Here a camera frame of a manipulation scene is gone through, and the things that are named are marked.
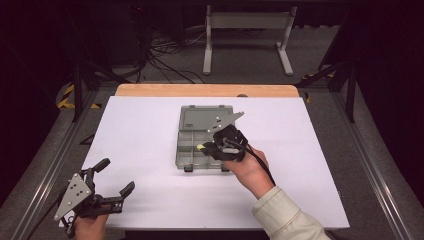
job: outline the white sleeve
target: white sleeve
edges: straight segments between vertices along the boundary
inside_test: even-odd
[[[329,239],[322,225],[278,186],[258,200],[252,213],[272,240]]]

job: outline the dark floor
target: dark floor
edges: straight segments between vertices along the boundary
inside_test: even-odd
[[[294,29],[290,36],[287,53],[294,70],[294,76],[284,75],[283,68],[274,42],[281,38],[281,33],[267,31],[258,37],[247,37],[237,32],[222,32],[215,35],[212,74],[201,74],[203,65],[204,44],[196,43],[174,55],[164,55],[160,59],[178,70],[197,73],[205,83],[238,83],[238,84],[293,84],[306,74],[313,74],[325,54],[338,28],[304,28]],[[142,81],[148,82],[187,83],[180,76],[159,70],[147,65],[140,74]],[[196,83],[201,80],[192,73],[184,74]],[[313,126],[327,159],[335,184],[342,195],[342,203],[351,227],[334,231],[336,234],[351,240],[360,239],[424,239],[424,210],[413,195],[399,173],[388,153],[372,117],[358,89],[355,100],[354,128],[358,129],[362,143],[372,161],[381,173],[387,188],[394,198],[402,222],[410,233],[409,238],[400,238],[382,207],[377,190],[371,184],[369,175],[364,170],[360,154],[344,120],[345,116],[338,110],[335,97],[344,97],[345,93],[330,94],[324,86],[325,80],[313,87],[300,90],[301,96],[308,92],[311,102],[305,101]],[[105,82],[97,93],[95,103],[102,103],[101,109],[90,109],[83,119],[64,155],[65,161],[54,185],[48,189],[47,199],[41,210],[47,207],[58,196],[59,190],[66,184],[72,173],[77,171],[85,159],[89,146],[80,142],[96,132],[103,110],[109,96],[114,95],[113,83]],[[28,167],[26,173],[16,185],[3,207],[0,209],[0,233],[2,239],[19,239],[15,233],[21,225],[21,219],[30,206],[36,190],[42,182],[52,162],[57,158],[58,149],[72,125],[72,109],[61,109],[61,113],[48,138]],[[35,232],[32,239],[66,239],[62,229],[53,221],[53,212],[47,216]],[[121,239],[122,231],[107,230],[107,239]]]

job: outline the white table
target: white table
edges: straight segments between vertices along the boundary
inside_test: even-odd
[[[266,153],[280,187],[325,228],[346,228],[331,173],[303,100],[234,97],[111,97],[83,168],[103,158],[96,193],[115,196],[135,181],[123,213],[107,227],[125,230],[260,229],[251,214],[256,199],[231,173],[219,169],[185,173],[175,166],[180,108],[232,105],[245,115],[236,126]]]

